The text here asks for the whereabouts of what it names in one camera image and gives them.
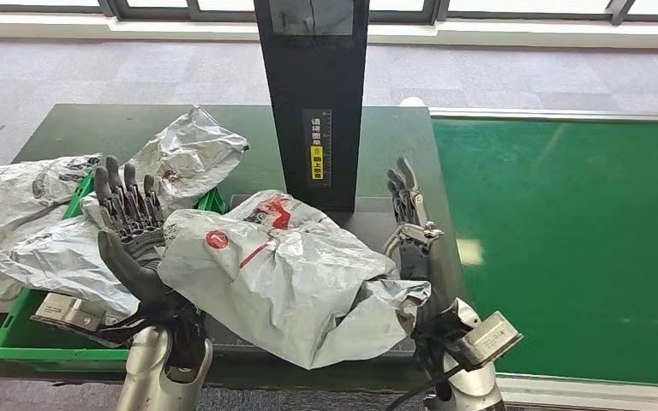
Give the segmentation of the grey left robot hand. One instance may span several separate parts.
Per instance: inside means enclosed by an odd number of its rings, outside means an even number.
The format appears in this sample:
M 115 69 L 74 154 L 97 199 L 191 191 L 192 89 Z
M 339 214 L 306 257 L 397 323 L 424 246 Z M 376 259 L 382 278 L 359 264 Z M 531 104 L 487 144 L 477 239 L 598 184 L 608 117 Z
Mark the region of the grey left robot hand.
M 165 250 L 165 214 L 155 181 L 139 184 L 135 167 L 108 156 L 94 171 L 94 192 L 105 228 L 98 234 L 100 258 L 138 301 L 142 311 L 174 314 L 185 299 L 165 285 L 158 268 Z

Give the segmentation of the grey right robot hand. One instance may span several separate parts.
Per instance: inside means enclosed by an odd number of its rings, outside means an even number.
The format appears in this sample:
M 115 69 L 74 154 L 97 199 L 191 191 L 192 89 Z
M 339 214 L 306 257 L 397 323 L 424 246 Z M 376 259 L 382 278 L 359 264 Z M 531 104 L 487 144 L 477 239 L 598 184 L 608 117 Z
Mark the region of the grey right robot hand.
M 450 305 L 443 266 L 446 233 L 428 217 L 425 197 L 407 158 L 399 158 L 397 167 L 387 171 L 387 178 L 397 229 L 385 251 L 389 255 L 398 251 L 403 280 L 427 281 L 432 287 L 427 302 L 418 309 L 417 321 L 421 323 Z

